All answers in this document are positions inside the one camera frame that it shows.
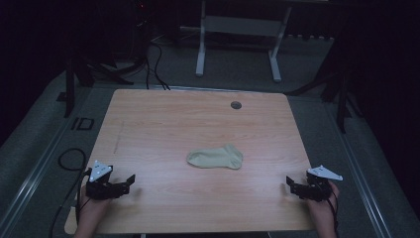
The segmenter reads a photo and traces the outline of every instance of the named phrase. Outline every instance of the metal stand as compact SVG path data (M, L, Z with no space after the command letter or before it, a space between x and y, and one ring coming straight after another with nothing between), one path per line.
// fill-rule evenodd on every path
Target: metal stand
M287 21L290 16L291 7L287 7L283 21L269 21L243 18L230 18L219 16L206 16L206 1L201 3L201 26L200 26L200 48L198 50L197 68L195 74L204 74L204 62L206 56L205 35L206 32L230 33L239 35L276 37L276 42L272 50L268 52L269 63L271 65L272 77L274 81L281 81L280 70L278 68L277 53L281 40L284 36Z

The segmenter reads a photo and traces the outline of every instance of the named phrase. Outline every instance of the wooden table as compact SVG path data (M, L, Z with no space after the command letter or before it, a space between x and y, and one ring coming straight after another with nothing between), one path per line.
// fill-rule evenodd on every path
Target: wooden table
M233 109L238 101L241 109ZM238 170L198 169L195 149L233 144ZM110 182L136 174L112 202L99 233L190 233L312 229L286 176L310 168L286 96L274 93L119 89L88 167L113 165ZM71 211L65 231L76 224Z

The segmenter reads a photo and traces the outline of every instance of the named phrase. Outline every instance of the sock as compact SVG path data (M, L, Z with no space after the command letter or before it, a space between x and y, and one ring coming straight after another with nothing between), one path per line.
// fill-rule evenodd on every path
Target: sock
M222 148L191 151L186 161L198 168L227 167L237 170L242 165L243 157L242 153L233 145L227 144Z

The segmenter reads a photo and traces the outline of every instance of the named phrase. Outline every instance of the hand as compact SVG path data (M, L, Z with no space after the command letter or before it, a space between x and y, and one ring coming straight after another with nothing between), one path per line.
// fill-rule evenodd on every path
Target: hand
M112 199L94 200L86 196L86 187L83 186L80 195L80 213L77 230L74 233L76 238L93 237L95 230L105 216Z
M331 204L333 204L334 212L337 212L337 198L339 197L339 189L329 181L329 184L334 192L329 197ZM333 211L331 210L330 204L328 204L327 200L322 201L315 201L306 199L306 203L309 207L309 212L312 217L312 221L315 224L315 228L318 232L318 236L320 238L336 238L336 230L335 230L335 217Z

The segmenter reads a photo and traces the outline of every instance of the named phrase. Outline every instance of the black cable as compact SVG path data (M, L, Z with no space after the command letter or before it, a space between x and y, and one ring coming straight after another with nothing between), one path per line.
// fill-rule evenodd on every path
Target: black cable
M338 231L339 221L337 219L337 213L339 211L339 200L338 200L336 194L333 191L332 191L332 193L334 194L334 197L336 198L336 208L334 208L333 203L331 202L331 200L329 198L327 198L326 201L330 205L331 212L333 213L333 217L334 217L334 231L336 232L336 236L338 238L339 237L339 231Z
M146 66L148 67L148 71L146 72L146 88L149 89L149 76L151 68L151 65L149 64L149 59L146 59Z
M153 72L155 73L155 77L157 78L157 81L160 83L160 85L163 87L164 90L170 90L169 86L163 80L161 80L160 77L158 76L158 62L160 61L160 58L161 58L161 47L155 43L151 43L151 46L154 46L158 48L159 50L157 62L155 63L155 69L153 70Z
M77 151L77 152L79 152L82 155L82 164L81 164L80 168L69 168L69 167L66 167L65 165L62 164L62 161L61 160L62 160L63 156L65 154L71 152L71 151ZM68 200L68 198L70 197L71 193L73 192L74 187L78 183L81 184L82 174L83 174L83 171L84 171L84 169L86 167L86 161L87 161L86 154L82 150L80 150L78 148L70 148L70 149L67 149L63 153L61 153L61 155L59 155L59 157L58 157L58 165L62 169L66 170L66 171L70 171L70 172L79 172L79 174L78 174L76 180L74 181L73 185L71 186L70 190L68 191L67 195L65 196L64 201L59 206L58 210L56 211L56 213L54 215L54 218L52 220L52 224L50 226L50 234L49 234L49 237L53 237L53 228L55 226L56 219L58 218L58 215L61 212L61 210L62 210L65 202Z

